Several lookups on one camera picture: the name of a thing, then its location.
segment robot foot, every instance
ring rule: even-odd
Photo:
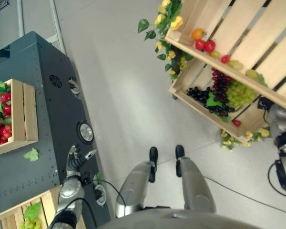
[[[153,183],[156,180],[157,161],[158,161],[158,150],[156,147],[151,147],[149,150],[149,160],[154,162],[154,167],[151,168],[151,174],[149,176],[149,182]]]
[[[177,145],[176,146],[176,150],[175,150],[175,154],[176,154],[176,174],[177,177],[182,177],[182,173],[181,173],[181,168],[180,168],[180,161],[178,160],[180,157],[184,156],[184,148],[181,145]]]

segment wooden crate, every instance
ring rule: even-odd
[[[61,186],[57,186],[0,213],[0,229],[1,225],[2,229],[19,229],[20,223],[24,221],[23,214],[26,207],[38,202],[41,202],[41,210],[38,217],[41,219],[42,229],[46,229],[54,219],[60,189]],[[82,216],[76,228],[86,229]]]
[[[10,79],[12,136],[0,145],[0,154],[38,141],[35,87]]]
[[[286,78],[286,0],[271,0],[262,7],[265,0],[183,0],[180,16],[183,25],[176,31],[169,30],[165,40],[192,55],[188,68],[183,71],[170,88],[170,92],[208,119],[245,142],[246,131],[256,131],[266,123],[263,110],[257,108],[257,101],[242,110],[230,113],[231,118],[242,122],[240,127],[225,123],[210,114],[201,103],[186,95],[189,87],[204,89],[212,84],[211,68],[231,76],[248,85],[259,94],[269,98],[286,109],[286,82],[274,91],[277,84]],[[239,60],[244,68],[236,71],[227,64],[212,58],[194,47],[191,32],[203,28],[204,39],[214,39],[216,50],[221,55],[231,54],[231,60]],[[263,74],[268,88],[245,76],[245,71],[255,66]]]

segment grape bunch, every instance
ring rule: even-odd
[[[231,85],[232,78],[230,76],[221,73],[215,68],[212,68],[212,71],[213,71],[212,80],[214,80],[213,93],[216,95],[214,101],[220,101],[222,103],[227,104],[230,101],[227,98],[226,92],[228,91],[228,87]]]
[[[213,92],[210,87],[207,87],[205,91],[200,91],[198,87],[189,88],[187,95],[193,97],[195,100],[198,100],[199,102],[202,102],[204,104],[204,107],[209,110],[210,113],[216,113],[219,116],[229,116],[229,112],[233,112],[235,109],[232,107],[227,106],[225,103],[223,103],[221,106],[207,106],[206,101],[209,98],[209,93]]]
[[[40,218],[35,218],[34,220],[30,220],[25,218],[25,222],[21,222],[20,229],[41,229],[41,220]]]
[[[209,98],[209,93],[212,92],[210,87],[207,87],[205,91],[200,91],[198,87],[189,88],[187,95],[193,97],[195,100],[206,104],[207,99]]]
[[[226,95],[229,100],[228,105],[232,107],[249,104],[255,99],[254,90],[236,80],[231,82],[231,86],[228,88]]]

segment white floor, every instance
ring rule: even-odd
[[[174,159],[174,148],[181,144],[205,176],[286,211],[286,198],[272,190],[266,178],[278,158],[271,139],[230,153],[220,148],[216,125],[172,99],[165,63],[155,57],[155,42],[143,42],[144,34],[136,32],[140,19],[154,21],[160,0],[55,2],[106,180],[120,188],[132,168],[148,159],[149,148],[156,146],[156,183],[149,185],[145,203],[182,208],[181,179],[175,175]],[[40,31],[48,31],[48,24],[43,25]],[[272,178],[277,185],[274,171]],[[218,214],[265,229],[286,229],[286,213],[207,182]],[[116,193],[110,187],[108,192],[114,204]]]

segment black cable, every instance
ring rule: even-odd
[[[268,125],[270,125],[270,123],[269,123],[269,122],[267,122],[267,120],[266,120],[266,118],[265,118],[266,111],[267,111],[267,110],[264,110],[263,119],[264,119],[265,123],[267,123]]]
[[[113,189],[118,193],[118,195],[121,197],[121,199],[123,201],[123,204],[124,204],[124,216],[125,216],[126,202],[125,202],[124,198],[122,197],[122,195],[120,194],[120,192],[115,188],[115,186],[112,183],[110,183],[110,182],[108,182],[106,180],[93,180],[93,181],[101,181],[101,182],[107,183],[107,184],[111,185],[111,187],[113,187]]]
[[[56,223],[56,221],[57,221],[57,219],[58,219],[58,216],[59,216],[60,214],[62,214],[62,213],[68,208],[68,206],[70,206],[73,202],[75,202],[75,201],[77,201],[77,200],[82,200],[82,201],[87,205],[87,207],[88,207],[88,209],[89,209],[89,211],[90,211],[90,214],[91,214],[91,216],[92,216],[92,219],[93,219],[94,227],[97,228],[96,219],[95,219],[94,213],[93,213],[93,211],[92,211],[92,209],[91,209],[91,206],[90,206],[89,202],[88,202],[86,199],[84,199],[84,198],[78,197],[78,198],[75,198],[74,200],[72,200],[63,210],[61,210],[61,211],[58,213],[57,216],[55,216],[54,220],[52,221],[52,223],[51,223],[51,225],[50,225],[51,227],[50,227],[49,229],[52,229],[52,228],[53,228],[54,224]]]
[[[243,196],[243,197],[245,197],[245,198],[247,198],[247,199],[253,200],[253,201],[255,201],[256,203],[259,203],[259,204],[265,205],[265,206],[267,206],[267,207],[270,207],[270,208],[273,208],[273,209],[276,209],[276,210],[279,210],[279,211],[281,211],[281,212],[286,213],[285,210],[282,210],[282,209],[280,209],[280,208],[271,206],[271,205],[269,205],[269,204],[265,204],[265,203],[263,203],[263,202],[261,202],[261,201],[258,201],[258,200],[256,200],[256,199],[253,199],[253,198],[251,198],[251,197],[248,197],[248,196],[246,196],[246,195],[244,195],[244,194],[242,194],[242,193],[240,193],[240,192],[237,192],[237,191],[235,191],[235,190],[233,190],[233,189],[231,189],[231,188],[229,188],[229,187],[227,187],[227,186],[222,185],[221,183],[219,183],[219,182],[216,181],[216,180],[213,180],[213,179],[208,178],[208,177],[205,177],[205,176],[204,176],[204,178],[206,178],[206,179],[208,179],[208,180],[211,180],[211,181],[213,181],[214,183],[216,183],[216,184],[218,184],[218,185],[220,185],[220,186],[222,186],[222,187],[224,187],[224,188],[226,188],[226,189],[228,189],[228,190],[230,190],[230,191],[232,191],[232,192],[235,192],[235,193],[237,193],[237,194],[239,194],[239,195],[241,195],[241,196]]]
[[[270,186],[271,186],[277,193],[279,193],[279,194],[281,194],[282,196],[286,197],[286,194],[284,194],[284,193],[280,192],[279,190],[277,190],[277,189],[273,186],[273,184],[271,183],[271,180],[270,180],[270,171],[271,171],[271,169],[272,169],[272,167],[273,167],[274,165],[275,165],[275,163],[273,163],[273,164],[269,167],[269,169],[268,169],[267,177],[268,177],[269,184],[270,184]]]

